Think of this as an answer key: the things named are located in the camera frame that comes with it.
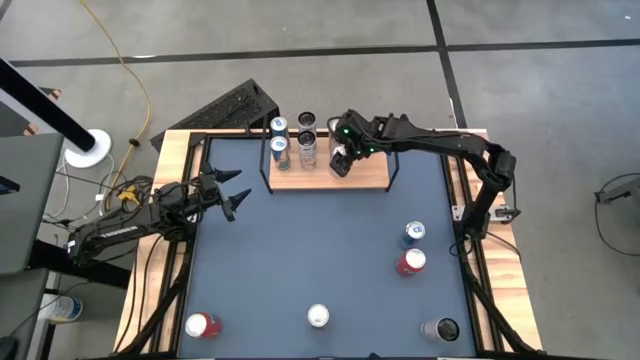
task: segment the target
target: robotic arm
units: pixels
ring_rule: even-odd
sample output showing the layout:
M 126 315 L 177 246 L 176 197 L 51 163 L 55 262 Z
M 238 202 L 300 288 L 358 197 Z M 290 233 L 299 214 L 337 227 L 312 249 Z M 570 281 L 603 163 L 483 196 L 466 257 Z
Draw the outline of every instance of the robotic arm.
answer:
M 169 241 L 187 241 L 197 225 L 190 219 L 212 206 L 222 207 L 227 221 L 234 221 L 233 213 L 251 189 L 225 200 L 218 184 L 236 177 L 241 171 L 211 169 L 206 163 L 204 166 L 202 174 L 190 182 L 174 182 L 156 189 L 152 203 L 142 202 L 131 212 L 113 210 L 77 228 L 67 242 L 69 257 L 82 266 L 107 247 L 152 234 L 161 234 Z M 195 187 L 190 195 L 189 186 Z
M 462 219 L 456 223 L 456 230 L 457 236 L 472 243 L 485 238 L 490 220 L 489 209 L 498 193 L 508 189 L 513 181 L 516 158 L 502 146 L 470 133 L 420 129 L 411 124 L 404 114 L 400 118 L 391 114 L 368 121 L 358 112 L 349 110 L 338 117 L 332 136 L 342 146 L 332 154 L 331 168 L 342 177 L 349 173 L 354 161 L 368 158 L 378 151 L 391 154 L 422 150 L 467 160 L 482 181 L 482 187 L 476 200 L 466 204 Z M 527 345 L 511 328 L 484 292 L 466 257 L 462 257 L 462 264 L 469 286 L 511 348 L 519 353 L 543 354 Z

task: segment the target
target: red soda can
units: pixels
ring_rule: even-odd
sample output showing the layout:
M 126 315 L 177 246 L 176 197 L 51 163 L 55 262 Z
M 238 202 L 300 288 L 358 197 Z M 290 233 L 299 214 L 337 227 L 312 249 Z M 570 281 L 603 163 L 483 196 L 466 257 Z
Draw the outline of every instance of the red soda can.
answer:
M 209 313 L 197 312 L 187 319 L 185 331 L 195 339 L 213 338 L 222 331 L 222 320 Z
M 402 277 L 409 277 L 422 271 L 427 262 L 427 257 L 420 249 L 409 249 L 396 263 L 396 271 Z

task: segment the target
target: yellow cable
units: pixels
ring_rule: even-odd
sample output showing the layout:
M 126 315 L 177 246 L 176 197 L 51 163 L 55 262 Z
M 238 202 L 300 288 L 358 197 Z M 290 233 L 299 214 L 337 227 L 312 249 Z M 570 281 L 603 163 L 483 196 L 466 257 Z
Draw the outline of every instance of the yellow cable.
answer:
M 140 78 L 138 77 L 138 75 L 136 75 L 136 73 L 134 73 L 133 70 L 131 70 L 131 68 L 127 66 L 127 64 L 125 64 L 124 60 L 122 59 L 122 55 L 120 55 L 120 50 L 118 50 L 118 47 L 116 46 L 116 43 L 113 41 L 113 39 L 111 38 L 111 35 L 109 35 L 109 32 L 107 31 L 107 29 L 105 29 L 104 25 L 102 25 L 102 22 L 100 22 L 96 14 L 94 14 L 93 11 L 91 11 L 91 8 L 89 7 L 89 5 L 87 5 L 85 0 L 80 0 L 80 3 L 82 4 L 82 6 L 84 6 L 85 9 L 87 9 L 87 11 L 89 12 L 89 15 L 91 15 L 91 17 L 96 22 L 96 24 L 100 26 L 100 29 L 102 29 L 102 32 L 107 37 L 107 39 L 109 39 L 111 46 L 113 46 L 113 49 L 116 51 L 118 60 L 120 60 L 120 65 L 122 65 L 122 67 L 124 67 L 125 70 L 127 70 L 136 79 L 136 81 L 138 82 L 138 85 L 140 85 L 140 89 L 142 89 L 142 92 L 144 93 L 145 99 L 147 100 L 147 118 L 144 121 L 144 125 L 142 125 L 142 128 L 134 138 L 137 141 L 140 138 L 140 136 L 142 136 L 142 134 L 147 130 L 147 127 L 151 122 L 151 100 L 149 99 L 149 94 L 147 94 L 147 89 L 142 84 L 142 81 L 140 81 Z M 120 163 L 120 167 L 118 168 L 118 172 L 116 173 L 115 178 L 111 182 L 112 188 L 116 186 L 116 183 L 118 182 L 118 179 L 120 178 L 120 175 L 124 170 L 124 167 L 127 165 L 127 161 L 129 161 L 129 157 L 131 156 L 131 151 L 133 151 L 133 148 L 134 148 L 133 145 L 129 145 L 129 150 L 127 150 L 127 153 L 124 155 L 124 158 Z M 105 208 L 107 210 L 109 210 L 109 203 L 110 203 L 110 197 L 107 197 L 105 199 Z

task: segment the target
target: wooden shelf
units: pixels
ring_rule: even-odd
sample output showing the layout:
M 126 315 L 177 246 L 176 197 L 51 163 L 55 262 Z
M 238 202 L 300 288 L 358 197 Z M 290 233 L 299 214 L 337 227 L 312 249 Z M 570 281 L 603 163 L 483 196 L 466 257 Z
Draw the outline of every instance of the wooden shelf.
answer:
M 329 138 L 318 137 L 317 163 L 314 169 L 300 167 L 298 141 L 291 138 L 291 167 L 278 170 L 269 156 L 269 186 L 273 190 L 386 189 L 389 186 L 387 155 L 375 153 L 353 163 L 349 174 L 341 178 L 329 167 Z

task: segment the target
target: dark blue table surface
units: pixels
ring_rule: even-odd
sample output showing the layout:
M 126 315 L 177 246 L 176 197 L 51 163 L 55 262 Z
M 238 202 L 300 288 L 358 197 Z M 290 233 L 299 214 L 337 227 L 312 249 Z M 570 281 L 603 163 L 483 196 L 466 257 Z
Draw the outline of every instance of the dark blue table surface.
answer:
M 281 191 L 269 194 L 258 172 L 259 140 L 214 139 L 209 161 L 243 173 L 221 186 L 225 195 L 253 192 L 227 223 L 211 208 L 198 229 L 186 318 L 198 311 L 223 319 L 215 339 L 184 332 L 178 355 L 188 358 L 294 358 L 474 355 L 469 315 L 453 243 L 451 209 L 440 158 L 400 154 L 401 170 L 383 190 Z M 426 269 L 401 278 L 397 244 L 411 220 L 426 225 L 418 244 Z M 330 311 L 323 330 L 307 309 Z M 419 331 L 423 321 L 455 319 L 454 343 Z

